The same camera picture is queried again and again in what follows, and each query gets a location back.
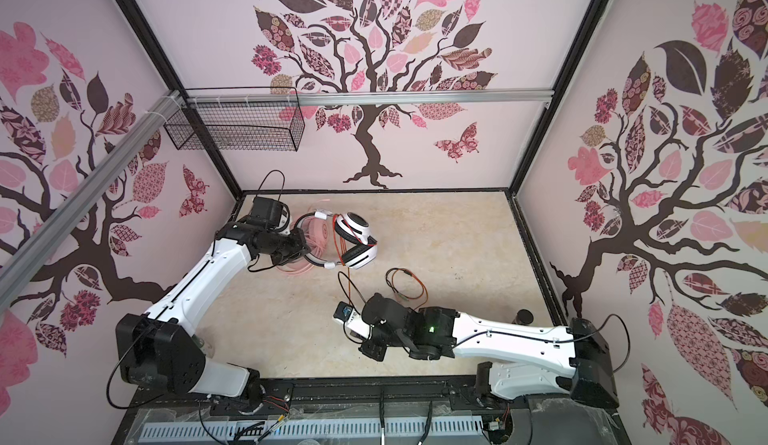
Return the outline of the pink headphones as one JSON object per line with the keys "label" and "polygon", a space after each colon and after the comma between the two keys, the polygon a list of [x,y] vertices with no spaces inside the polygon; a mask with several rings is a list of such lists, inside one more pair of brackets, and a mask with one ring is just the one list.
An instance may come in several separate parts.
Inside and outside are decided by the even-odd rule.
{"label": "pink headphones", "polygon": [[297,247],[277,269],[289,276],[308,273],[313,268],[333,269],[335,265],[325,257],[331,239],[333,213],[327,208],[312,206],[295,218],[288,228],[290,244]]}

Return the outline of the white black headphones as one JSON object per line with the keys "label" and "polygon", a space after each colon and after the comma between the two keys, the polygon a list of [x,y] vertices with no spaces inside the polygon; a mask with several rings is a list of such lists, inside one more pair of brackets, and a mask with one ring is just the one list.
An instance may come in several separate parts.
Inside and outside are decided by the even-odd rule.
{"label": "white black headphones", "polygon": [[304,259],[313,266],[331,270],[346,267],[350,270],[360,269],[375,260],[378,253],[378,241],[371,234],[370,224],[354,212],[332,213],[328,210],[316,209],[300,216],[294,227],[304,231],[305,224],[317,224],[323,221],[331,225],[333,238],[341,239],[348,245],[338,258],[333,261],[322,258],[319,254],[309,251]]}

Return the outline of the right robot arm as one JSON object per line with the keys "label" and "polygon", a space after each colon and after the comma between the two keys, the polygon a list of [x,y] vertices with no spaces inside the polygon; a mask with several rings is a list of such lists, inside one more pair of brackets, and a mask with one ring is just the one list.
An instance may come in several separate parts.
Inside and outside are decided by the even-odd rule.
{"label": "right robot arm", "polygon": [[362,309],[340,304],[334,318],[377,362],[389,349],[422,361],[481,359],[478,396],[512,401],[568,394],[593,408],[619,405],[610,346],[602,329],[586,319],[551,327],[502,323],[444,307],[414,310],[379,293]]}

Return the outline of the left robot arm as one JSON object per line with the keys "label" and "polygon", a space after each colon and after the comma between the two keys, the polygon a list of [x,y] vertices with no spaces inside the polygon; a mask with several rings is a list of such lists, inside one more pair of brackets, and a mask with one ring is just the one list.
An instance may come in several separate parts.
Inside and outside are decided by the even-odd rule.
{"label": "left robot arm", "polygon": [[209,357],[197,327],[230,281],[261,256],[279,267],[308,252],[289,207],[255,198],[246,215],[216,232],[203,257],[163,298],[118,322],[119,359],[111,374],[161,395],[196,393],[228,400],[246,413],[257,410],[265,398],[259,372]]}

